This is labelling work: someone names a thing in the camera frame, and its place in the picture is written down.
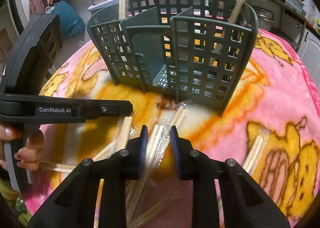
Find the screw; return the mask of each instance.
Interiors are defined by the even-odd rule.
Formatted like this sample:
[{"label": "screw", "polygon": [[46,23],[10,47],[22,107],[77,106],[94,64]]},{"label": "screw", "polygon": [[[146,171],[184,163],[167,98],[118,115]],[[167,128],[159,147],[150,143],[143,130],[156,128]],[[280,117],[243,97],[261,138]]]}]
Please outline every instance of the screw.
[{"label": "screw", "polygon": [[197,151],[197,150],[192,150],[192,151],[190,151],[190,156],[196,157],[196,156],[199,156],[199,155],[200,155],[200,153],[199,153],[199,151]]},{"label": "screw", "polygon": [[93,160],[90,158],[85,158],[84,160],[82,160],[82,165],[90,165],[93,163]]},{"label": "screw", "polygon": [[235,166],[236,165],[236,161],[233,158],[227,159],[227,164],[229,166]]},{"label": "screw", "polygon": [[123,149],[123,150],[120,151],[120,156],[127,156],[127,155],[129,155],[129,151],[128,150]]}]

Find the white cabinet door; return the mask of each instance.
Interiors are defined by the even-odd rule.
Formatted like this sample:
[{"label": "white cabinet door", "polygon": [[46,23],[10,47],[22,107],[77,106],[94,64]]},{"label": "white cabinet door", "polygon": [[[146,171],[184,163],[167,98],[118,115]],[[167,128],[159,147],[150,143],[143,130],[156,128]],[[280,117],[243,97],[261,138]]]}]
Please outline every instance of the white cabinet door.
[{"label": "white cabinet door", "polygon": [[320,40],[308,29],[298,55],[320,91]]}]

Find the stainless steel pot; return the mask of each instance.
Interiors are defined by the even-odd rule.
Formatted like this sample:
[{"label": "stainless steel pot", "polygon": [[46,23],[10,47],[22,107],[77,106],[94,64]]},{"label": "stainless steel pot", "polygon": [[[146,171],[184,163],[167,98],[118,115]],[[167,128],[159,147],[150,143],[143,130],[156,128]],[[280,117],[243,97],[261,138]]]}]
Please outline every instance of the stainless steel pot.
[{"label": "stainless steel pot", "polygon": [[257,13],[259,28],[270,32],[272,25],[275,23],[275,14],[270,10],[258,6],[252,6],[252,8]]}]

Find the fingernail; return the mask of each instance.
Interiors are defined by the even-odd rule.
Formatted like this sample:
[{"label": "fingernail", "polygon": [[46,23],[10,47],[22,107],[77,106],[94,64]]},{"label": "fingernail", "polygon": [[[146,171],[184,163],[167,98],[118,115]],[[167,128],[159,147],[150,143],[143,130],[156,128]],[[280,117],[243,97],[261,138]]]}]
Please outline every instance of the fingernail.
[{"label": "fingernail", "polygon": [[14,158],[16,160],[21,160],[21,155],[17,152],[17,153],[15,153]]},{"label": "fingernail", "polygon": [[8,138],[14,138],[14,133],[13,133],[13,130],[10,129],[10,128],[6,128],[5,129],[5,134]]},{"label": "fingernail", "polygon": [[24,169],[28,169],[28,165],[23,163],[23,162],[17,162],[17,166],[21,167],[21,168],[24,168]]}]

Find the round table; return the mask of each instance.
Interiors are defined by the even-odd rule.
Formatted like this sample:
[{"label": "round table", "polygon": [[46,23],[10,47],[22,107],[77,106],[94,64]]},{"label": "round table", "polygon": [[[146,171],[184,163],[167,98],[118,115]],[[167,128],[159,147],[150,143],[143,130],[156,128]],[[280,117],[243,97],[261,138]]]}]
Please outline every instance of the round table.
[{"label": "round table", "polygon": [[[149,134],[158,121],[169,122],[174,98],[115,86],[106,65],[90,41],[52,76],[41,95],[86,99],[130,100],[133,124]],[[234,158],[242,164],[264,127],[268,143],[253,178],[289,219],[291,226],[304,215],[319,190],[320,105],[318,90],[290,45],[259,30],[255,48],[224,114],[190,104],[179,128],[195,149],[210,158]],[[43,161],[78,164],[95,156],[111,140],[118,118],[105,117],[85,124],[43,125]],[[33,173],[32,190],[23,195],[33,214],[67,176],[51,170]],[[166,208],[145,227],[185,228],[191,225],[192,183],[180,182],[167,149],[145,191],[141,209],[166,201]]]}]

